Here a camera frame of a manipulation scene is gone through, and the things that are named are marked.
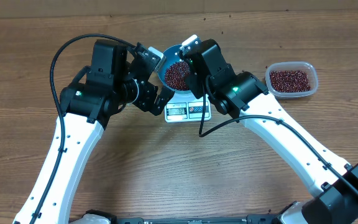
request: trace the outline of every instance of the plastic container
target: plastic container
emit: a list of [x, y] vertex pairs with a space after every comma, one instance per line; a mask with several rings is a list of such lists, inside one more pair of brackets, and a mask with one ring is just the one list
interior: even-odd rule
[[[276, 91], [273, 86], [272, 82], [270, 81], [270, 72], [271, 71], [285, 71], [285, 70], [300, 70], [302, 72], [306, 72], [309, 79], [310, 84], [310, 91], [298, 92], [298, 93], [282, 93]], [[274, 63], [273, 65], [269, 66], [266, 70], [266, 85], [268, 90], [279, 99], [290, 99], [290, 98], [298, 98], [302, 96], [310, 96], [313, 93], [316, 93], [318, 88], [318, 77], [316, 70], [314, 67], [309, 64], [308, 62], [281, 62], [281, 63]]]

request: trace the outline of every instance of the container of red beans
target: container of red beans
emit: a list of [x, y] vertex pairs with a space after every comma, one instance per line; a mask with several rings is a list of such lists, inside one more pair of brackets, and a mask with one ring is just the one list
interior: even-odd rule
[[310, 96], [318, 88], [316, 70], [307, 62], [274, 63], [265, 77], [268, 90], [280, 99]]

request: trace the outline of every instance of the scale control panel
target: scale control panel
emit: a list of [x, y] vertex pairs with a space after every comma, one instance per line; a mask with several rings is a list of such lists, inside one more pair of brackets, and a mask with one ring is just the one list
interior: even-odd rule
[[[165, 106], [165, 121], [168, 123], [201, 121], [203, 102], [168, 103]], [[211, 104], [205, 104], [205, 121], [211, 119]]]

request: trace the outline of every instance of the red beans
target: red beans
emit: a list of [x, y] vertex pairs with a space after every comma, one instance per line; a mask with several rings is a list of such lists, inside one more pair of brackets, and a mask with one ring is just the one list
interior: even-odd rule
[[165, 72], [165, 83], [174, 90], [189, 90], [185, 77], [190, 75], [190, 67], [186, 62], [175, 62]]
[[270, 81], [273, 89], [282, 93], [310, 91], [310, 83], [306, 72], [300, 70], [271, 71]]

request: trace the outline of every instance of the wooden tabletop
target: wooden tabletop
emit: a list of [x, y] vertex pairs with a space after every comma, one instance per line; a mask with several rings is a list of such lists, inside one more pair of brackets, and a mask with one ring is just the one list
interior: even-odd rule
[[[86, 33], [161, 51], [198, 34], [219, 43], [236, 73], [259, 78], [275, 62], [309, 62], [318, 91], [281, 104], [327, 148], [358, 162], [358, 11], [0, 20], [0, 223], [12, 223], [23, 206], [52, 141], [52, 57]], [[64, 51], [55, 69], [58, 91], [90, 65], [94, 42], [81, 40]], [[156, 75], [151, 80], [158, 83]], [[214, 112], [205, 130], [227, 119]], [[91, 208], [119, 217], [233, 217], [277, 213], [311, 198], [294, 171], [240, 124], [203, 139], [198, 126], [167, 124], [134, 106], [113, 116], [85, 168], [71, 217]]]

